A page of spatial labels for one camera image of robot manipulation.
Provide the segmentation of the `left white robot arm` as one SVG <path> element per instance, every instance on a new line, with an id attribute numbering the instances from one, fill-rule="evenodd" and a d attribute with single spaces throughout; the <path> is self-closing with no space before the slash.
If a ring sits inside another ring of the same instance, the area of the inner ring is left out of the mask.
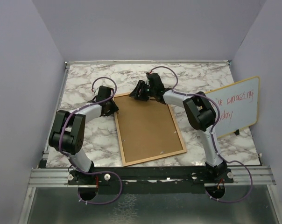
<path id="1" fill-rule="evenodd" d="M 70 164 L 79 171 L 78 178 L 84 184 L 93 182 L 94 163 L 87 157 L 82 146 L 85 125 L 100 117 L 107 117 L 119 110 L 113 100 L 115 90 L 100 86 L 97 95 L 81 108 L 73 111 L 59 110 L 49 135 L 49 146 L 66 156 Z"/>

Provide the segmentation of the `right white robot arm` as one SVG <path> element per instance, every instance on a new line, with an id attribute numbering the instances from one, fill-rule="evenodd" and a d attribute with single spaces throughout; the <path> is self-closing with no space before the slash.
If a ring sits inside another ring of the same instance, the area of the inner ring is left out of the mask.
<path id="1" fill-rule="evenodd" d="M 154 98 L 159 103 L 184 108 L 191 127 L 198 131 L 204 147 L 207 179 L 210 182 L 217 182 L 223 177 L 227 164 L 220 155 L 215 133 L 219 112 L 216 112 L 212 106 L 214 101 L 201 91 L 196 94 L 186 94 L 179 93 L 174 88 L 166 88 L 158 73 L 147 73 L 147 81 L 139 80 L 129 97 L 141 101 Z"/>

